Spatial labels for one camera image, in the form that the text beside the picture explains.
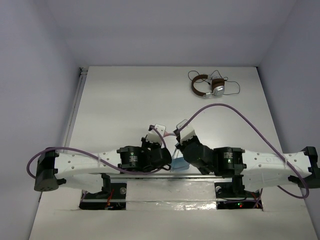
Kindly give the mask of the pink and blue cat headphones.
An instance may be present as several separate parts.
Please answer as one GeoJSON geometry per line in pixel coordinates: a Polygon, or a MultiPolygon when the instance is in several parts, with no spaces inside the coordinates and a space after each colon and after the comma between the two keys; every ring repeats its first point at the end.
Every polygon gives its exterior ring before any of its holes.
{"type": "Polygon", "coordinates": [[[187,163],[181,153],[181,151],[173,145],[172,141],[166,142],[167,149],[171,156],[171,163],[169,166],[165,166],[165,170],[171,173],[178,173],[186,171],[190,168],[190,164],[187,163]]]}

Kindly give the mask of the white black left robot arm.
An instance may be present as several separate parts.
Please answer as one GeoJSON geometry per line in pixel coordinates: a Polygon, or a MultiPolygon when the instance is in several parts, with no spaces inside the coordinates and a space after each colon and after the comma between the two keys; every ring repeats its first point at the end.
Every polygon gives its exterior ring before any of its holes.
{"type": "Polygon", "coordinates": [[[141,146],[124,146],[101,153],[71,147],[49,147],[37,153],[34,190],[50,192],[59,187],[85,190],[106,197],[109,177],[117,174],[144,177],[171,169],[172,156],[160,141],[141,140],[141,146]]]}

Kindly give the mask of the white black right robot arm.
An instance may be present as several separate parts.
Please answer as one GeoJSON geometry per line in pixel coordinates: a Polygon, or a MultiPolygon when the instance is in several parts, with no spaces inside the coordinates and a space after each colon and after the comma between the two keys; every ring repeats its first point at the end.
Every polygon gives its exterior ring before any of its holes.
{"type": "Polygon", "coordinates": [[[197,136],[177,143],[184,160],[202,175],[231,178],[231,192],[238,197],[265,187],[296,184],[300,188],[318,189],[320,169],[315,147],[285,154],[262,153],[239,147],[209,148],[197,136]]]}

